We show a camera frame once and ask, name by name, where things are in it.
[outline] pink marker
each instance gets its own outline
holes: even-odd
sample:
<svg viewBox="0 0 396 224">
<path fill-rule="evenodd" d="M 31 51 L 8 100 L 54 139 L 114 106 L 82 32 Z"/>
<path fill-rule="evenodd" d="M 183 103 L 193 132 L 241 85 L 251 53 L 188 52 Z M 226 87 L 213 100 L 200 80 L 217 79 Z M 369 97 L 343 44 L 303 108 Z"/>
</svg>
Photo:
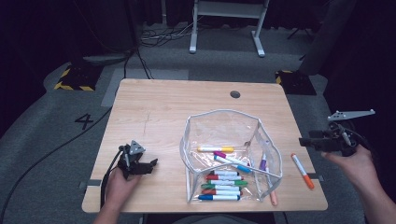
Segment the pink marker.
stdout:
<svg viewBox="0 0 396 224">
<path fill-rule="evenodd" d="M 213 153 L 214 153 L 216 156 L 220 156 L 220 157 L 222 157 L 222 158 L 224 158 L 224 159 L 227 159 L 227 160 L 229 160 L 229 161 L 233 161 L 233 162 L 237 162 L 237 163 L 242 164 L 242 165 L 249 166 L 247 162 L 237 160 L 236 158 L 233 158 L 233 157 L 231 157 L 231 156 L 227 156 L 226 154 L 224 154 L 224 153 L 222 153 L 222 152 L 216 151 L 216 152 L 213 152 Z"/>
</svg>

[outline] blue marker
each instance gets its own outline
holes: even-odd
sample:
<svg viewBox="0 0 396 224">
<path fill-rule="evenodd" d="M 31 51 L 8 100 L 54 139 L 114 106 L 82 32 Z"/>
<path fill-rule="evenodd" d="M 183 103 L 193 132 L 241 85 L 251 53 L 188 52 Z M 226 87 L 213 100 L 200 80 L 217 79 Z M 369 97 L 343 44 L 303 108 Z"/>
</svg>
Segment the blue marker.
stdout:
<svg viewBox="0 0 396 224">
<path fill-rule="evenodd" d="M 209 201 L 239 201 L 241 196 L 239 195 L 210 195 L 203 194 L 198 196 L 199 200 L 209 200 Z"/>
<path fill-rule="evenodd" d="M 232 163 L 231 161 L 226 160 L 226 159 L 224 159 L 224 158 L 222 158 L 220 156 L 216 156 L 216 155 L 215 155 L 215 161 L 221 161 L 221 162 L 224 162 L 224 163 Z M 250 170 L 248 168 L 246 168 L 245 166 L 234 165 L 234 164 L 231 164 L 231 166 L 235 167 L 236 169 L 238 169 L 240 171 L 246 172 L 246 173 L 250 172 Z"/>
</svg>

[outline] person's right hand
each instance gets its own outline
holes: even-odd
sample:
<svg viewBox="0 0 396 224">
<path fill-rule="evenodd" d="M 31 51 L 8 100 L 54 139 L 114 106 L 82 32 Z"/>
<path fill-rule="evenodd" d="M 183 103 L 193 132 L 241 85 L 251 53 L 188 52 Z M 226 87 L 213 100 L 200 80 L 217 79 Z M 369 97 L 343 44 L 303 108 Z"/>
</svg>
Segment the person's right hand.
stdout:
<svg viewBox="0 0 396 224">
<path fill-rule="evenodd" d="M 321 155 L 340 166 L 355 187 L 371 186 L 373 182 L 376 182 L 374 180 L 378 179 L 371 152 L 361 145 L 358 145 L 356 153 L 349 157 L 327 152 L 322 152 Z"/>
</svg>

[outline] forearm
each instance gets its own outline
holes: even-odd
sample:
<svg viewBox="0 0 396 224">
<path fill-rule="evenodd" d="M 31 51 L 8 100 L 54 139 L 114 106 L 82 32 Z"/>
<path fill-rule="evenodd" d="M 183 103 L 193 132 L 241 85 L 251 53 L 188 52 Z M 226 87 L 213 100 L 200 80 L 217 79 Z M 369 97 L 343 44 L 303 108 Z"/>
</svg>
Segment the forearm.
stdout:
<svg viewBox="0 0 396 224">
<path fill-rule="evenodd" d="M 119 219 L 120 209 L 113 206 L 106 206 L 100 210 L 93 224 L 116 224 Z"/>
<path fill-rule="evenodd" d="M 396 220 L 396 205 L 379 182 L 356 186 L 364 213 L 371 224 L 391 224 Z"/>
</svg>

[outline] yellow marker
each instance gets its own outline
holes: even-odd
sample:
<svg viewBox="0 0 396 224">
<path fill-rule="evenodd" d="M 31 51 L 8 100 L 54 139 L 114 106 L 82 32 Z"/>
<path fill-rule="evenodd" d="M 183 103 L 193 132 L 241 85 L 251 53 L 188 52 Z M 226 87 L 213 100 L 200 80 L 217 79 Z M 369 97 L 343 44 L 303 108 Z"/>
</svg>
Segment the yellow marker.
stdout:
<svg viewBox="0 0 396 224">
<path fill-rule="evenodd" d="M 230 147 L 230 146 L 222 146 L 222 147 L 198 147 L 197 150 L 200 151 L 200 152 L 215 152 L 215 151 L 233 152 L 233 147 Z"/>
</svg>

